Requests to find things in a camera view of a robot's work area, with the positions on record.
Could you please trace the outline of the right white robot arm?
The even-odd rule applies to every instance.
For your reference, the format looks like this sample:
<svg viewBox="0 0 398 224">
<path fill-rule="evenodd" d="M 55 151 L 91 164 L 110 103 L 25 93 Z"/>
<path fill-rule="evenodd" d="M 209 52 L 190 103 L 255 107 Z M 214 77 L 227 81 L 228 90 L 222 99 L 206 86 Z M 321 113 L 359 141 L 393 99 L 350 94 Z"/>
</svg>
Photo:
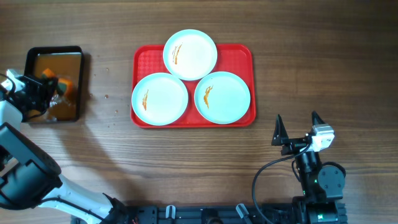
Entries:
<svg viewBox="0 0 398 224">
<path fill-rule="evenodd" d="M 343 203 L 345 169 L 335 162 L 322 162 L 320 152 L 332 144 L 334 129 L 316 112 L 312 113 L 312 128 L 302 138 L 290 138 L 281 116 L 276 117 L 271 144 L 282 146 L 283 156 L 293 156 L 293 170 L 303 195 L 292 199 L 292 223 L 347 223 Z"/>
</svg>

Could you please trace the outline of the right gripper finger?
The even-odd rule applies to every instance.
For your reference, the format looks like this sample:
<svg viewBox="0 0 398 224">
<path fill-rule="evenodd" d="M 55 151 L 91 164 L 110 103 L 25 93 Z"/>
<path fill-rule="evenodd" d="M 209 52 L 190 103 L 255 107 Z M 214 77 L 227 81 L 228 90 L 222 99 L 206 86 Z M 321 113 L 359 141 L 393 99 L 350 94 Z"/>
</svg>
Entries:
<svg viewBox="0 0 398 224">
<path fill-rule="evenodd" d="M 316 111 L 312 111 L 312 125 L 318 126 L 321 124 L 325 124 L 324 120 L 321 119 Z"/>
<path fill-rule="evenodd" d="M 275 121 L 275 130 L 272 137 L 272 146 L 283 146 L 289 143 L 289 136 L 283 124 L 282 117 L 278 114 Z"/>
</svg>

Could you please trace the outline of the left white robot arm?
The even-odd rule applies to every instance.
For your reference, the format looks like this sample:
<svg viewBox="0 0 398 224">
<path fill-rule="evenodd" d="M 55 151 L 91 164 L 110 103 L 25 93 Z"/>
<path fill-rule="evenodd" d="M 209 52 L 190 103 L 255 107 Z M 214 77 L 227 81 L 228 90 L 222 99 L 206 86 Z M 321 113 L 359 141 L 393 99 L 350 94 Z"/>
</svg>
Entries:
<svg viewBox="0 0 398 224">
<path fill-rule="evenodd" d="M 130 223 L 126 206 L 62 175 L 60 166 L 20 132 L 31 110 L 46 112 L 57 78 L 34 78 L 14 70 L 1 83 L 1 208 L 53 208 L 72 223 Z"/>
</svg>

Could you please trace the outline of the orange green sponge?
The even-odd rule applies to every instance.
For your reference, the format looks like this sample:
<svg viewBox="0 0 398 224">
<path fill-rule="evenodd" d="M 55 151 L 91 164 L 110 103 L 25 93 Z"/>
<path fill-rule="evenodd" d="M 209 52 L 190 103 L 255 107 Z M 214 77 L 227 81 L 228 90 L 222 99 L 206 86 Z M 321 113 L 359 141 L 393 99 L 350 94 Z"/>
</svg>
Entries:
<svg viewBox="0 0 398 224">
<path fill-rule="evenodd" d="M 41 77 L 55 87 L 55 91 L 59 96 L 68 96 L 73 91 L 73 83 L 71 80 L 57 77 L 49 68 L 46 68 L 42 72 Z"/>
</svg>

